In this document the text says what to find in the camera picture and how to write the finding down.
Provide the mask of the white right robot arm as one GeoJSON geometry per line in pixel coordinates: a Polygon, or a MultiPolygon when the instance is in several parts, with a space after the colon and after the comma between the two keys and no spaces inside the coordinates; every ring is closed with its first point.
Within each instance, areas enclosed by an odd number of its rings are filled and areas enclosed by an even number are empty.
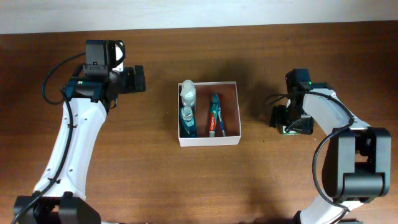
{"type": "Polygon", "coordinates": [[[311,134],[318,123],[325,138],[315,149],[312,177],[318,196],[294,223],[339,223],[349,212],[385,196],[391,184],[391,134],[355,116],[326,83],[291,82],[288,92],[267,97],[274,107],[270,126],[311,134]]]}

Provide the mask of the red green toothpaste tube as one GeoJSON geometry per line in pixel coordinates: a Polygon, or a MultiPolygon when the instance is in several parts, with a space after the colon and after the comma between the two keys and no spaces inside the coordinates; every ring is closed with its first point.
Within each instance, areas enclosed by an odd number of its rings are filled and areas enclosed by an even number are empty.
{"type": "Polygon", "coordinates": [[[220,100],[218,94],[213,93],[211,96],[211,107],[210,107],[210,128],[209,128],[210,138],[215,137],[219,107],[220,107],[220,100]]]}

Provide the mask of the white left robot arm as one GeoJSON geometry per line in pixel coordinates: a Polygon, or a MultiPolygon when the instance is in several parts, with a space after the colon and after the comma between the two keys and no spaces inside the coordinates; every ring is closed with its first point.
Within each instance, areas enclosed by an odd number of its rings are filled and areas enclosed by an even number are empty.
{"type": "Polygon", "coordinates": [[[30,196],[16,198],[13,223],[102,223],[86,202],[98,133],[121,94],[144,92],[141,65],[125,67],[121,40],[87,40],[86,57],[61,89],[62,122],[49,162],[30,196]]]}

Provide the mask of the teal mouthwash bottle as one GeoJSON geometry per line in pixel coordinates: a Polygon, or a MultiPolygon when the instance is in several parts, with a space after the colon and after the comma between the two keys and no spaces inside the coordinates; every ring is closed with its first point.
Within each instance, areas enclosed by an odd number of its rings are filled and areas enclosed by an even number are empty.
{"type": "Polygon", "coordinates": [[[196,121],[191,107],[184,106],[180,109],[180,121],[182,136],[184,138],[195,138],[197,136],[196,121]]]}

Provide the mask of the green white packet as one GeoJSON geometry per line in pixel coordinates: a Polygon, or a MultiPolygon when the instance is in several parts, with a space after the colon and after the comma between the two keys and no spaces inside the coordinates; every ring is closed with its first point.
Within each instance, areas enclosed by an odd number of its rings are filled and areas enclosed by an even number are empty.
{"type": "Polygon", "coordinates": [[[281,126],[280,127],[280,132],[281,132],[282,135],[286,135],[286,136],[299,135],[299,133],[296,132],[296,131],[287,131],[287,127],[286,126],[281,126]]]}

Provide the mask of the blue white toothbrush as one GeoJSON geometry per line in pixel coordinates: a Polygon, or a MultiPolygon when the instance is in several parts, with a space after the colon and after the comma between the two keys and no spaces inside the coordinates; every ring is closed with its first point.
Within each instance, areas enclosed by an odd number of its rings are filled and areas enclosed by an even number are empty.
{"type": "Polygon", "coordinates": [[[226,131],[224,128],[224,122],[223,122],[222,114],[221,114],[220,98],[217,93],[212,94],[212,102],[213,102],[213,104],[217,104],[217,117],[218,117],[218,121],[220,122],[221,133],[222,133],[223,137],[226,137],[226,131]]]}

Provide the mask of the clear bottle purple liquid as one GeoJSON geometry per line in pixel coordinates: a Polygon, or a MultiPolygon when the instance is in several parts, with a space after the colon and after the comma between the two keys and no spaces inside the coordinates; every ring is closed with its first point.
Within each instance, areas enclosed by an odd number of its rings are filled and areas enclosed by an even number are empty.
{"type": "Polygon", "coordinates": [[[191,80],[183,81],[180,96],[182,99],[182,104],[184,106],[191,107],[195,113],[197,105],[197,91],[194,83],[191,80]]]}

